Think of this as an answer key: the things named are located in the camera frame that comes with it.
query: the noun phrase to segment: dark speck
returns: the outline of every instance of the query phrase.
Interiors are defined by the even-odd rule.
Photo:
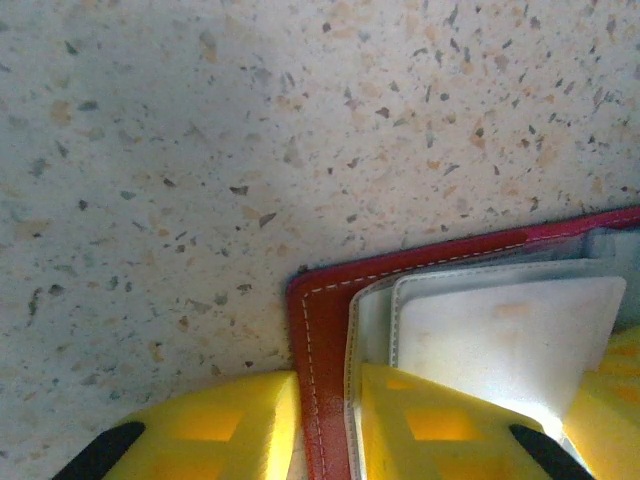
[[[76,48],[73,45],[71,45],[69,42],[64,42],[64,45],[65,47],[67,47],[67,53],[69,55],[73,55],[73,56],[78,55],[78,50],[76,50]]]
[[[109,280],[108,290],[114,291],[118,286],[118,283],[119,283],[118,276],[114,275],[113,277],[111,277],[111,280]]]
[[[34,160],[31,163],[31,170],[29,170],[29,174],[33,175],[36,178],[40,178],[44,173],[44,169],[47,168],[49,164],[44,158],[39,158]]]
[[[243,185],[242,187],[229,187],[229,190],[231,190],[231,193],[235,195],[245,196],[247,192],[249,192],[249,187],[246,185]]]
[[[447,18],[447,23],[453,27],[453,24],[456,23],[456,18],[458,18],[458,4],[456,3],[456,7],[451,11],[451,15]]]
[[[52,295],[54,297],[59,297],[63,293],[64,293],[64,287],[61,285],[58,285],[57,283],[54,283],[53,285],[51,285],[51,288],[49,288],[49,295]]]
[[[253,286],[250,283],[243,283],[242,285],[238,285],[236,289],[240,291],[240,295],[246,295],[249,293],[249,290],[253,289]]]
[[[449,165],[449,167],[444,171],[443,177],[446,177],[447,175],[449,175],[456,168],[460,168],[460,165],[456,165],[456,164]]]
[[[90,112],[91,110],[98,109],[98,102],[95,100],[89,100],[87,102],[83,102],[78,106],[78,110],[81,112]]]
[[[213,299],[214,303],[216,305],[218,305],[219,307],[223,307],[227,304],[227,302],[229,301],[229,297],[227,295],[226,292],[224,293],[217,293],[216,296]]]
[[[389,109],[382,107],[380,110],[376,110],[376,113],[384,118],[389,118]]]
[[[58,153],[62,158],[67,158],[69,155],[69,149],[62,145],[60,142],[56,141],[56,146],[58,147]]]
[[[609,17],[609,21],[607,22],[607,33],[609,35],[613,35],[613,32],[616,29],[616,19],[613,16]]]
[[[31,326],[31,324],[33,323],[33,317],[38,311],[38,302],[40,301],[41,293],[42,293],[42,288],[36,288],[31,294],[31,300],[29,300],[29,303],[27,304],[27,306],[29,307],[29,317],[30,317],[29,321],[27,322],[28,327]]]
[[[427,148],[433,147],[433,142],[436,139],[436,136],[433,133],[433,131],[432,130],[427,130],[427,132],[425,133],[425,137],[427,139]]]
[[[97,383],[97,380],[98,380],[98,375],[96,373],[92,373],[91,375],[88,375],[84,379],[80,380],[80,385],[82,385],[83,387],[88,387],[89,385],[95,385]]]
[[[264,227],[267,223],[273,220],[275,216],[276,216],[275,213],[267,213],[266,215],[263,215],[262,217],[260,217],[260,220],[258,220],[258,224],[260,225],[260,228]]]

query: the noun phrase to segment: black strip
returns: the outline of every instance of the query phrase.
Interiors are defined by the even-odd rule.
[[[594,480],[558,443],[524,425],[510,425],[518,443],[553,480]]]
[[[53,480],[101,480],[142,435],[142,422],[128,422],[98,435]]]

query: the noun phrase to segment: white stitching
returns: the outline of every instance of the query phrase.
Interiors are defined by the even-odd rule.
[[[322,430],[320,429],[320,415],[318,414],[318,393],[316,391],[316,382],[313,375],[313,359],[311,354],[311,328],[309,326],[309,312],[307,310],[306,299],[309,294],[302,297],[302,311],[304,314],[304,324],[307,329],[307,355],[309,360],[309,376],[311,380],[311,397],[313,398],[313,415],[316,419],[316,429],[318,430],[318,444],[320,446],[320,460],[322,463],[322,478],[327,475],[327,467],[324,459],[324,446],[322,445]]]
[[[436,260],[433,262],[429,262],[426,264],[421,264],[421,265],[414,265],[411,267],[405,267],[405,268],[397,268],[395,270],[392,270],[390,272],[384,272],[384,273],[380,273],[378,275],[368,275],[366,277],[367,280],[375,280],[377,278],[382,278],[382,277],[386,277],[389,275],[393,275],[395,273],[399,273],[399,272],[407,272],[410,270],[415,270],[418,268],[424,268],[424,267],[430,267],[432,265],[440,265],[443,263],[447,263],[447,262],[451,262],[453,260],[462,260],[465,258],[469,258],[469,257],[477,257],[479,255],[488,255],[490,253],[498,253],[498,252],[502,252],[505,250],[511,250],[513,248],[518,248],[518,247],[522,247],[527,243],[533,243],[533,242],[538,242],[541,240],[551,240],[554,238],[561,238],[561,237],[574,237],[574,236],[578,236],[578,235],[582,235],[585,232],[592,230],[594,228],[603,228],[603,227],[608,227],[611,225],[616,225],[618,223],[623,223],[623,222],[634,222],[640,220],[640,215],[639,216],[634,216],[634,217],[630,217],[630,218],[621,218],[621,219],[616,219],[616,220],[611,220],[609,222],[605,222],[603,224],[600,225],[593,225],[593,226],[587,226],[585,228],[585,230],[583,231],[579,231],[577,233],[561,233],[561,234],[556,234],[556,235],[543,235],[541,237],[533,237],[533,238],[528,238],[527,241],[525,243],[515,243],[513,245],[507,245],[505,247],[501,247],[501,248],[496,248],[493,250],[487,250],[485,252],[472,252],[472,253],[467,253],[464,255],[458,255],[458,256],[454,256],[454,257],[449,257],[446,259],[442,259],[442,260]],[[310,379],[311,379],[311,395],[313,398],[313,414],[315,416],[315,420],[316,420],[316,429],[318,431],[318,444],[320,447],[320,460],[321,460],[321,464],[322,464],[322,478],[326,478],[327,476],[327,467],[326,467],[326,461],[324,458],[324,446],[322,444],[322,431],[320,429],[320,416],[319,416],[319,411],[318,411],[318,395],[317,395],[317,391],[316,391],[316,386],[315,386],[315,378],[314,378],[314,374],[313,374],[313,359],[312,359],[312,353],[311,353],[311,329],[309,326],[309,313],[307,310],[307,302],[306,299],[314,293],[319,293],[322,292],[323,290],[331,290],[331,289],[336,289],[336,288],[340,288],[342,286],[346,286],[346,285],[350,285],[352,283],[358,283],[361,281],[364,281],[365,277],[358,277],[356,279],[353,280],[345,280],[343,282],[340,282],[340,284],[337,283],[332,283],[330,285],[325,285],[324,287],[319,287],[319,288],[314,288],[312,290],[310,290],[309,292],[305,293],[302,296],[302,311],[304,314],[304,323],[305,323],[305,327],[307,329],[307,353],[308,353],[308,360],[309,360],[309,375],[310,375]]]

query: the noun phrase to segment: yellow plastic piece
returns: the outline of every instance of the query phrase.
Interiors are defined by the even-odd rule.
[[[640,326],[613,335],[609,339],[606,354],[640,359]]]
[[[244,377],[125,418],[145,432],[105,480],[283,480],[299,425],[296,374]]]
[[[528,417],[382,365],[362,365],[369,480],[549,479],[509,425]]]
[[[614,335],[585,373],[564,431],[598,480],[640,479],[640,327]]]

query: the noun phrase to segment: red wallet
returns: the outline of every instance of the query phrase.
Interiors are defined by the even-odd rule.
[[[599,227],[634,226],[640,226],[640,207],[428,245],[294,278],[287,289],[287,308],[310,478],[350,478],[343,374],[349,302],[359,290],[385,276],[417,268],[581,235]]]

